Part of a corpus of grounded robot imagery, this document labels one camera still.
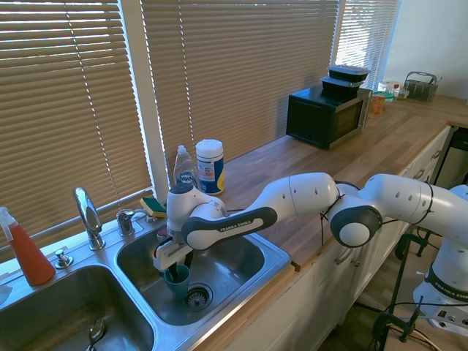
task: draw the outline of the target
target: white wall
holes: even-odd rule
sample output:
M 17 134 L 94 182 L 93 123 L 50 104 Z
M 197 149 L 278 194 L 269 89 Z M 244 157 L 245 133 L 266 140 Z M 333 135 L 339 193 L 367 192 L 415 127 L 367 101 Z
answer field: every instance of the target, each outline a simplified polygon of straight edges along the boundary
M 443 77 L 437 94 L 468 99 L 467 17 L 468 0 L 403 0 L 385 79 L 429 72 Z

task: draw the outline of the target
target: stainless steel sink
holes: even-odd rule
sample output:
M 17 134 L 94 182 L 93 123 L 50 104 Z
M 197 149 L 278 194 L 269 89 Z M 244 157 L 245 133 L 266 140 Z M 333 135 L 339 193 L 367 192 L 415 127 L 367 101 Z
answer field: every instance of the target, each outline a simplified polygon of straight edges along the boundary
M 68 251 L 74 263 L 40 287 L 20 274 L 3 281 L 12 292 L 0 304 L 0 350 L 83 351 L 100 317 L 107 332 L 98 351 L 191 350 L 290 264 L 257 234 L 218 243 L 195 252 L 190 295 L 174 301 L 153 266 L 165 222 L 134 220 L 131 237 L 115 228 L 102 234 L 104 249 Z
M 177 301 L 164 279 L 151 269 L 156 246 L 155 235 L 144 236 L 124 247 L 117 263 L 158 316 L 172 325 L 197 322 L 265 264 L 263 251 L 246 238 L 235 238 L 195 252 L 190 267 L 191 293 L 185 301 Z
M 109 269 L 81 268 L 0 313 L 0 350 L 79 350 L 89 328 L 103 318 L 96 349 L 151 350 L 154 334 Z

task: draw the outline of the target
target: window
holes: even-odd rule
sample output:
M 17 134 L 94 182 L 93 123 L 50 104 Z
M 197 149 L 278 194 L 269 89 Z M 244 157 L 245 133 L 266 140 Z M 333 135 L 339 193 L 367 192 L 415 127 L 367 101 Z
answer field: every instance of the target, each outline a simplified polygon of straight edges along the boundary
M 151 193 L 117 0 L 0 0 L 0 205 L 39 246 Z M 0 262 L 12 257 L 0 235 Z
M 327 75 L 336 0 L 143 0 L 169 173 L 204 138 L 226 160 L 285 134 L 290 93 Z
M 343 0 L 336 64 L 369 68 L 364 88 L 383 79 L 400 0 Z

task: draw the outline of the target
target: wire basket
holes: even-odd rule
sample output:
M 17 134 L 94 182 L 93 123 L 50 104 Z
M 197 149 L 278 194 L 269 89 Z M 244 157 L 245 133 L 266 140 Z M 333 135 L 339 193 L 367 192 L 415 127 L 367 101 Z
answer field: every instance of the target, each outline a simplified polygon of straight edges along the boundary
M 408 79 L 410 75 L 425 75 L 431 77 L 431 81 L 421 82 L 420 80 Z M 410 72 L 407 79 L 404 81 L 404 89 L 409 91 L 408 97 L 424 102 L 431 102 L 437 90 L 437 77 L 426 72 Z

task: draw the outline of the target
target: franka emika robot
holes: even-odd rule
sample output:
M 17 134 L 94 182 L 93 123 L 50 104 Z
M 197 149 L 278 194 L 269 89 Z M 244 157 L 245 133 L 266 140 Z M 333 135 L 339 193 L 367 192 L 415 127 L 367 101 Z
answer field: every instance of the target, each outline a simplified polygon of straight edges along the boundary
M 440 234 L 442 246 L 429 272 L 414 291 L 419 303 L 468 305 L 468 186 L 446 190 L 397 175 L 377 174 L 364 188 L 335 182 L 326 173 L 304 173 L 267 185 L 245 210 L 229 216 L 217 197 L 179 184 L 167 197 L 171 241 L 156 250 L 154 266 L 170 267 L 194 250 L 217 241 L 257 232 L 291 216 L 327 211 L 335 239 L 349 248 L 367 244 L 386 216 Z M 435 323 L 441 310 L 446 330 L 468 336 L 468 306 L 425 306 Z

